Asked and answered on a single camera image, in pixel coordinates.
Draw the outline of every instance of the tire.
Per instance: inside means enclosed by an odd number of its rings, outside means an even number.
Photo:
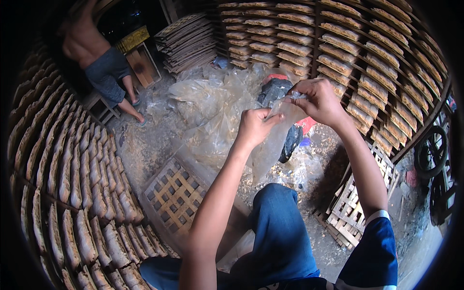
[[[438,134],[442,138],[442,145],[440,148],[437,148],[434,140],[434,135]],[[440,157],[438,157],[438,160],[435,160],[435,167],[433,168],[428,168],[428,166],[425,165],[425,163],[428,163],[426,159],[427,158],[427,153],[430,150],[429,149],[429,144],[433,146],[433,148],[440,152],[439,150],[443,150],[443,154]],[[420,178],[423,179],[430,179],[434,176],[437,176],[443,169],[443,167],[446,164],[446,158],[448,157],[448,137],[446,136],[445,130],[443,130],[442,127],[440,126],[433,126],[430,128],[430,130],[425,134],[425,136],[422,138],[422,140],[419,141],[419,143],[416,145],[416,150],[414,152],[414,166],[416,168],[417,174]]]

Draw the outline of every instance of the shirtless man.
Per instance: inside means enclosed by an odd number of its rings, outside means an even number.
[[[63,21],[57,31],[64,37],[63,53],[77,61],[90,83],[101,93],[108,105],[118,105],[123,111],[133,115],[141,125],[146,119],[133,106],[140,104],[132,86],[132,79],[126,58],[98,32],[92,19],[92,9],[97,0],[88,0]],[[126,92],[119,87],[122,83],[129,92],[132,104],[124,96]]]

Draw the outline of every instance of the leg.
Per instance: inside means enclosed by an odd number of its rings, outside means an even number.
[[[127,75],[123,77],[122,83],[124,84],[124,87],[126,87],[127,92],[129,93],[130,100],[132,101],[133,104],[135,104],[137,102],[137,99],[135,98],[134,86],[132,85],[131,75]]]
[[[152,257],[140,265],[140,275],[158,290],[179,289],[179,273],[182,259],[169,257]],[[232,275],[216,271],[218,277],[218,289],[244,289]]]
[[[231,274],[256,287],[319,276],[296,201],[295,190],[277,183],[258,192],[249,216],[256,234],[253,251],[235,263]]]
[[[126,99],[122,99],[122,102],[120,102],[118,104],[118,106],[126,113],[128,114],[131,114],[132,116],[134,116],[140,123],[143,123],[145,121],[145,118],[142,116],[142,114],[140,114],[139,112],[137,112],[134,107],[132,107],[132,105],[129,103],[128,100]]]

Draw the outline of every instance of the concrete floor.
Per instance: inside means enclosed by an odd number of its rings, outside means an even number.
[[[170,139],[180,138],[187,127],[182,117],[172,110],[165,111],[161,118],[147,114],[147,106],[166,96],[169,86],[175,82],[164,69],[160,69],[162,80],[153,89],[141,93],[142,102],[137,107],[148,119],[144,127],[127,114],[121,120],[113,118],[107,124],[116,136],[117,153],[126,168],[129,182],[136,193],[141,192],[145,182],[172,154]],[[311,152],[322,156],[321,166],[324,178],[308,182],[304,190],[298,191],[298,208],[311,238],[313,255],[321,276],[335,282],[352,250],[341,248],[329,233],[319,224],[312,213],[316,209],[325,211],[345,172],[348,157],[340,138],[324,125],[316,124],[311,137]],[[406,171],[412,169],[413,154],[409,153],[397,166],[400,171],[398,187],[390,200],[389,213],[397,243],[399,262],[398,289],[411,289],[422,277],[441,244],[441,234],[430,223],[428,195],[417,188],[409,188],[405,182]],[[243,179],[238,195],[251,208],[254,195],[259,187]],[[401,221],[401,196],[405,196]]]

